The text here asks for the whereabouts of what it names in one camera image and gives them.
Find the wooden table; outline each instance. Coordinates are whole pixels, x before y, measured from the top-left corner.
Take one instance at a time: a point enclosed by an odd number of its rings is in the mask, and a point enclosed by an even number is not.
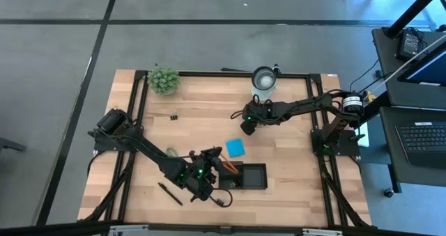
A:
[[[134,70],[117,70],[107,110],[127,109]],[[321,75],[323,90],[339,88],[336,75]],[[165,150],[172,146],[180,155],[190,150],[222,146],[241,138],[246,155],[235,158],[245,163],[265,163],[268,174],[266,190],[233,190],[233,204],[220,208],[210,200],[190,203],[191,193],[173,186],[149,158],[137,153],[125,221],[138,223],[174,223],[233,226],[327,226],[321,177],[317,159],[312,154],[309,131],[311,115],[295,116],[280,126],[258,127],[247,136],[240,129],[241,117],[229,116],[241,110],[251,96],[251,79],[236,77],[181,77],[179,89],[170,96],[149,91],[144,112],[144,136]],[[305,80],[278,79],[273,101],[292,102],[307,98]],[[178,120],[170,115],[178,114]],[[92,213],[110,188],[116,152],[106,152],[91,167],[79,219]],[[370,223],[367,202],[357,165],[348,157],[337,157],[342,190],[355,211]],[[180,206],[157,185],[164,183],[184,204]],[[223,191],[213,196],[228,200]],[[332,205],[339,223],[336,199]],[[121,195],[118,193],[113,217]]]

